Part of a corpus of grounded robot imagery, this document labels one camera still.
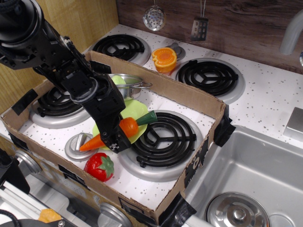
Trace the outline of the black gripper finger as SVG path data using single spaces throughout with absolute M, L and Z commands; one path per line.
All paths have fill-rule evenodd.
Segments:
M 118 132 L 105 139 L 105 146 L 118 154 L 131 146 L 130 140 L 123 132 Z
M 101 132 L 100 133 L 100 139 L 104 143 L 104 147 L 108 147 L 108 137 L 106 132 Z

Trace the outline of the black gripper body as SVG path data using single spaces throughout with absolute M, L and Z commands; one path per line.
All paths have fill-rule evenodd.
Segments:
M 82 105 L 107 137 L 117 134 L 119 115 L 125 109 L 124 98 L 108 74 L 72 77 L 71 98 Z

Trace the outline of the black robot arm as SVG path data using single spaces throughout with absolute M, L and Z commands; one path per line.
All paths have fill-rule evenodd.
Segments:
M 0 62 L 13 70 L 33 68 L 68 92 L 90 114 L 113 152 L 131 146 L 119 125 L 125 109 L 122 94 L 108 74 L 95 72 L 72 41 L 45 20 L 36 1 L 1 1 Z

